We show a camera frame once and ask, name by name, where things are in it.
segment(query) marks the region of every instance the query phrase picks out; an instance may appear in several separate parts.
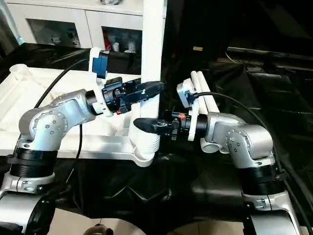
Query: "white pipe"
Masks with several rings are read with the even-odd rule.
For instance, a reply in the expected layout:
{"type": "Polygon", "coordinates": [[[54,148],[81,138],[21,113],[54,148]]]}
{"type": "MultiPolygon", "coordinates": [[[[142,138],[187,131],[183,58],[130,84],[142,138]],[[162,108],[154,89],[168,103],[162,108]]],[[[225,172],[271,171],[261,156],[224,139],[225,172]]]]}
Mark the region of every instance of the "white pipe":
{"type": "MultiPolygon", "coordinates": [[[[191,81],[192,81],[192,84],[194,85],[194,87],[196,89],[196,92],[197,93],[202,92],[202,89],[201,89],[200,82],[199,82],[198,75],[197,75],[196,71],[192,71],[191,72],[191,81]]],[[[199,103],[199,114],[207,115],[208,114],[207,107],[205,105],[205,101],[204,101],[204,97],[203,96],[200,96],[198,98],[198,103],[199,103]]]]}
{"type": "MultiPolygon", "coordinates": [[[[208,86],[208,84],[205,80],[205,77],[201,71],[197,72],[197,80],[198,80],[198,83],[200,86],[200,89],[199,89],[200,92],[210,92],[209,86],[208,86]]],[[[206,105],[206,108],[207,108],[207,112],[216,112],[216,113],[220,112],[219,108],[217,107],[217,105],[215,103],[213,96],[205,95],[205,96],[200,96],[199,98],[203,98],[205,105],[206,105]]],[[[206,142],[204,138],[200,139],[200,145],[201,145],[202,151],[205,153],[215,153],[215,152],[219,151],[222,147],[222,146],[215,144],[215,143],[206,142]]]]}
{"type": "MultiPolygon", "coordinates": [[[[141,82],[160,81],[163,41],[164,0],[143,1],[141,82]]],[[[140,104],[141,118],[157,118],[159,95],[140,104]]],[[[150,157],[159,148],[160,137],[134,127],[131,123],[130,138],[135,141],[140,156],[150,157]]]]}
{"type": "MultiPolygon", "coordinates": [[[[210,88],[209,88],[209,86],[205,80],[203,73],[201,71],[199,71],[199,72],[197,72],[197,75],[198,75],[198,79],[199,79],[199,82],[201,85],[202,92],[210,92],[210,88]]],[[[217,107],[217,105],[215,103],[213,96],[205,95],[204,101],[205,101],[206,107],[207,107],[209,112],[215,112],[215,113],[220,112],[219,108],[217,107]]]]}

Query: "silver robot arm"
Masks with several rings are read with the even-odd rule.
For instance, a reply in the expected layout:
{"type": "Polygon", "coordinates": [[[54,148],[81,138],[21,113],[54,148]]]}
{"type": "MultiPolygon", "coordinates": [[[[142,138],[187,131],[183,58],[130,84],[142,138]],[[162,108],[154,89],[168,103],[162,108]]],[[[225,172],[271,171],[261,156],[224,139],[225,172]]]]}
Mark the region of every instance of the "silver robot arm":
{"type": "Polygon", "coordinates": [[[73,127],[95,119],[86,91],[64,94],[27,111],[20,119],[21,137],[11,169],[0,188],[0,226],[20,234],[47,234],[55,203],[45,197],[53,187],[53,166],[62,138],[73,127]]]}
{"type": "MultiPolygon", "coordinates": [[[[136,79],[123,83],[118,77],[108,80],[101,94],[110,113],[123,114],[132,104],[156,96],[163,88],[161,82],[140,83],[136,79]]],[[[21,117],[21,137],[13,155],[6,159],[11,168],[0,187],[0,232],[1,228],[13,228],[21,234],[48,233],[55,202],[46,193],[54,186],[53,167],[61,141],[73,126],[102,114],[103,110],[95,108],[97,102],[94,91],[78,90],[21,117]]]]}
{"type": "Polygon", "coordinates": [[[245,228],[257,235],[300,235],[289,194],[277,173],[269,132],[230,114],[211,112],[207,117],[205,140],[226,149],[238,169],[249,211],[245,228]]]}
{"type": "Polygon", "coordinates": [[[73,127],[95,120],[86,99],[86,90],[59,96],[50,104],[27,111],[20,119],[21,137],[17,147],[57,151],[62,138],[73,127]]]}
{"type": "MultiPolygon", "coordinates": [[[[183,106],[193,109],[197,108],[193,97],[195,89],[189,80],[179,84],[177,92],[183,106]]],[[[245,234],[301,234],[285,189],[285,174],[278,172],[272,137],[264,127],[247,124],[231,114],[198,115],[193,110],[189,114],[169,112],[166,120],[137,118],[134,125],[148,133],[172,136],[172,140],[179,135],[188,136],[190,140],[190,133],[195,133],[210,144],[210,152],[229,153],[239,174],[247,210],[245,234]]]]}

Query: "black cloth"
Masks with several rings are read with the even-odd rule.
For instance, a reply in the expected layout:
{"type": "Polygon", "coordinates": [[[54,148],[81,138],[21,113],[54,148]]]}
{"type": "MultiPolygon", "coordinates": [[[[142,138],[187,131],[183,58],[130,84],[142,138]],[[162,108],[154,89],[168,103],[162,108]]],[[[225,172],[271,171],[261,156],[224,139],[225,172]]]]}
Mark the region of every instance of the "black cloth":
{"type": "MultiPolygon", "coordinates": [[[[0,62],[0,81],[10,66],[64,69],[88,58],[89,50],[23,44],[0,62]]],[[[87,65],[79,69],[86,70],[87,65]]],[[[266,122],[284,164],[293,169],[309,190],[313,187],[313,88],[312,72],[259,68],[248,65],[203,61],[163,61],[162,110],[182,110],[176,85],[192,70],[203,71],[214,92],[229,95],[253,109],[266,122]]],[[[111,53],[108,72],[140,74],[140,58],[111,53]]],[[[232,103],[216,99],[221,112],[256,123],[232,103]]],[[[57,182],[64,179],[72,160],[58,159],[57,182]]],[[[4,173],[8,166],[0,165],[4,173]]],[[[244,207],[237,172],[228,155],[204,154],[199,140],[169,141],[162,137],[151,166],[131,161],[80,160],[58,207],[90,218],[128,220],[147,234],[163,234],[183,224],[206,218],[241,220],[244,207]]],[[[306,205],[296,184],[300,202],[306,205]]],[[[309,220],[312,215],[307,211],[309,220]]]]}

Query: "black cable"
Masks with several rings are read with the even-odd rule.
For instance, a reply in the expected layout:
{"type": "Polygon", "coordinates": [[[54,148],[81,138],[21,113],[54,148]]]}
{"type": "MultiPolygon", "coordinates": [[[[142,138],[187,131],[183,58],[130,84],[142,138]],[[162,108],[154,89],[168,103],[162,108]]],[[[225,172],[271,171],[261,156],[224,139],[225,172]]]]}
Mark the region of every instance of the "black cable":
{"type": "MultiPolygon", "coordinates": [[[[236,99],[227,96],[225,94],[220,94],[220,93],[216,93],[216,92],[201,92],[201,93],[195,93],[194,97],[198,98],[200,96],[204,96],[204,95],[216,95],[216,96],[220,96],[226,99],[230,99],[231,101],[233,101],[234,103],[238,104],[240,107],[242,107],[244,110],[246,110],[249,114],[251,114],[265,129],[267,129],[267,131],[269,132],[268,128],[266,127],[265,123],[254,113],[252,112],[247,106],[245,106],[243,103],[237,101],[236,99]]],[[[280,159],[278,157],[278,152],[277,152],[277,148],[276,145],[273,142],[273,149],[274,149],[274,156],[275,156],[275,160],[277,162],[277,167],[278,167],[278,171],[280,173],[282,173],[282,166],[280,163],[280,159]]]]}
{"type": "Polygon", "coordinates": [[[41,103],[43,102],[43,100],[45,99],[45,97],[49,94],[49,92],[52,90],[52,88],[55,86],[55,84],[57,84],[57,82],[68,72],[70,71],[72,68],[76,67],[77,65],[85,62],[85,61],[89,61],[89,59],[83,59],[80,61],[77,61],[76,63],[72,64],[71,66],[69,66],[68,68],[66,68],[65,70],[62,71],[62,73],[59,74],[59,76],[56,77],[56,79],[50,84],[50,86],[47,88],[47,90],[43,93],[43,95],[40,97],[40,99],[38,100],[37,104],[35,105],[35,109],[39,108],[39,106],[41,105],[41,103]]]}
{"type": "Polygon", "coordinates": [[[285,182],[285,185],[286,185],[286,187],[287,187],[287,190],[288,190],[289,194],[291,195],[293,201],[294,201],[295,204],[297,205],[297,207],[298,207],[298,209],[299,209],[299,211],[300,211],[300,213],[301,213],[301,215],[302,215],[302,217],[303,217],[303,220],[304,220],[305,226],[307,227],[307,230],[308,230],[308,232],[309,232],[309,235],[313,235],[312,227],[311,227],[311,225],[310,225],[310,222],[309,222],[308,218],[307,218],[306,215],[305,215],[305,212],[304,212],[304,210],[303,210],[301,204],[299,203],[297,197],[296,197],[295,194],[293,193],[293,191],[292,191],[290,185],[288,184],[287,180],[285,180],[284,182],[285,182]]]}
{"type": "Polygon", "coordinates": [[[77,154],[76,154],[76,158],[72,164],[72,168],[71,168],[71,171],[67,174],[67,180],[65,180],[65,184],[68,183],[72,173],[74,172],[74,169],[75,169],[75,165],[77,163],[77,160],[79,158],[79,155],[80,155],[80,152],[82,150],[82,143],[83,143],[83,125],[80,124],[79,125],[79,146],[78,146],[78,151],[77,151],[77,154]]]}
{"type": "MultiPolygon", "coordinates": [[[[226,98],[226,99],[229,99],[231,101],[233,101],[234,103],[236,103],[237,105],[239,105],[240,107],[242,107],[243,109],[245,109],[249,114],[251,114],[265,129],[268,130],[268,128],[266,127],[265,123],[254,113],[252,112],[247,106],[245,106],[243,103],[237,101],[236,99],[230,97],[230,96],[227,96],[225,94],[220,94],[220,93],[215,93],[215,92],[201,92],[201,93],[195,93],[194,94],[194,98],[198,98],[200,96],[204,96],[204,95],[216,95],[216,96],[220,96],[220,97],[223,97],[223,98],[226,98]]],[[[277,162],[277,166],[278,166],[278,170],[279,172],[282,172],[282,167],[281,167],[281,163],[280,163],[280,160],[279,160],[279,157],[278,157],[278,153],[277,153],[277,148],[276,148],[276,145],[274,144],[273,142],[273,149],[274,149],[274,156],[275,156],[275,160],[277,162]]],[[[307,218],[307,216],[305,215],[305,212],[303,210],[303,208],[301,207],[299,201],[297,200],[295,194],[293,193],[291,187],[289,186],[288,182],[285,180],[285,185],[287,187],[287,190],[288,192],[290,193],[292,199],[294,200],[295,204],[297,205],[297,207],[299,208],[299,211],[303,217],[303,220],[305,222],[305,225],[309,231],[309,234],[310,235],[313,235],[313,231],[312,231],[312,227],[309,223],[309,220],[307,218]]]]}

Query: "cabinet door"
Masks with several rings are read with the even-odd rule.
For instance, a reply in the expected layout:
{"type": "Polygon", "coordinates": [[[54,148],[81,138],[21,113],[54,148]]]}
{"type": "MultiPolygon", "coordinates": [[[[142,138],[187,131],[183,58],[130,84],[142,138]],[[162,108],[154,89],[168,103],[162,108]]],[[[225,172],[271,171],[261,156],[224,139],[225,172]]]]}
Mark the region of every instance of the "cabinet door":
{"type": "Polygon", "coordinates": [[[125,15],[109,12],[86,11],[92,45],[106,48],[105,38],[113,47],[119,43],[119,51],[124,52],[129,46],[141,49],[142,16],[125,15]]]}
{"type": "Polygon", "coordinates": [[[92,47],[84,10],[11,3],[8,7],[27,43],[92,47]]]}

